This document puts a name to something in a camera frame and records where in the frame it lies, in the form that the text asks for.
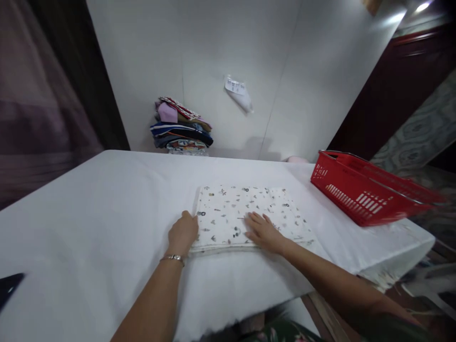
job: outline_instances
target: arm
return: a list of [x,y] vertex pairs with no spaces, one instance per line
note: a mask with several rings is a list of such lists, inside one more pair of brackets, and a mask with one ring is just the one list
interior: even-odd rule
[[419,323],[401,306],[356,276],[285,238],[264,218],[249,213],[252,228],[246,236],[260,247],[283,256],[296,267],[325,300],[347,321],[356,326],[359,318],[389,313],[411,323]]
[[[184,211],[168,233],[166,255],[186,256],[197,234],[197,217]],[[158,264],[111,342],[172,341],[182,269],[178,260],[165,259]]]

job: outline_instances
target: curtain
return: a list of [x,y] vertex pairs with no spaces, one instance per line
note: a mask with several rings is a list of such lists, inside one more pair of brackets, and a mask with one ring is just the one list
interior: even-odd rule
[[0,209],[104,149],[29,3],[0,1]]
[[85,0],[28,0],[106,149],[130,150]]

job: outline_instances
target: white table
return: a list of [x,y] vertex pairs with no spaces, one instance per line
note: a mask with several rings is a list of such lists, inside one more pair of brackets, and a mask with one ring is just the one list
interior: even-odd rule
[[[201,185],[286,187],[323,248],[352,273],[394,282],[432,247],[408,220],[360,228],[310,182],[314,165],[105,151],[0,212],[0,277],[26,278],[0,341],[109,341]],[[184,268],[176,339],[190,341],[312,291],[287,262],[227,253]]]

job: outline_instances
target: silver bracelet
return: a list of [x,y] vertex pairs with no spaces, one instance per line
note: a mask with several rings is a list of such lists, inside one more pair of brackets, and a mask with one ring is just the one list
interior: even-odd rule
[[167,259],[171,259],[171,260],[178,260],[180,262],[182,262],[182,267],[185,267],[185,263],[184,263],[184,258],[179,256],[179,255],[175,255],[175,254],[167,254],[167,255],[164,255],[163,258],[160,259],[160,261],[162,260],[167,260]]

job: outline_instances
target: purple curtain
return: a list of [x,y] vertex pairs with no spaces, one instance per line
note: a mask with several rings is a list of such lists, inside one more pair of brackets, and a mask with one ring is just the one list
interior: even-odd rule
[[25,0],[0,0],[0,209],[103,150]]

